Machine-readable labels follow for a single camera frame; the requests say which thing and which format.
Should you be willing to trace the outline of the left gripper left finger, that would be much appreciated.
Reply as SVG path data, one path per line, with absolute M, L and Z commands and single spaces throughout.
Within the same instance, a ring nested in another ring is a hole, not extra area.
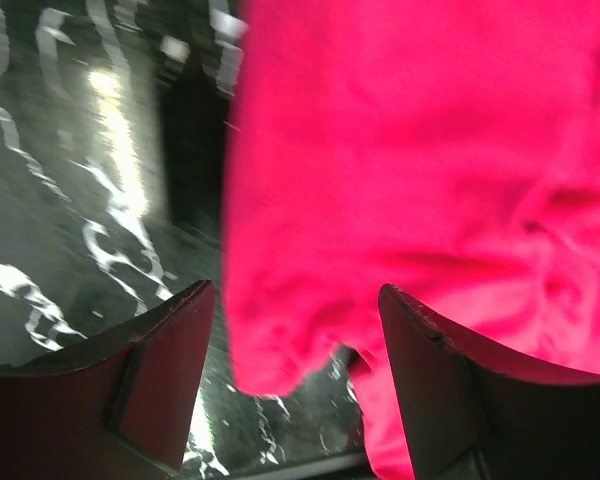
M 0 479 L 178 479 L 215 289 L 21 366 L 0 366 Z

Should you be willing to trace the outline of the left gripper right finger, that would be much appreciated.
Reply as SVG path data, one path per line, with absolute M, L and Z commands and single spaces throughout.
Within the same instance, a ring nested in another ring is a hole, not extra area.
M 600 375 L 517 352 L 385 285 L 378 306 L 419 479 L 600 479 Z

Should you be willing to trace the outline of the bright pink t-shirt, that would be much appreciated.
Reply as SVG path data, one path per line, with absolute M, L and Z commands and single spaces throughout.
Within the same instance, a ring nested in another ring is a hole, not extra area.
M 381 479 L 413 475 L 377 307 L 395 284 L 600 374 L 600 1 L 247 1 L 226 165 L 237 387 L 332 352 Z

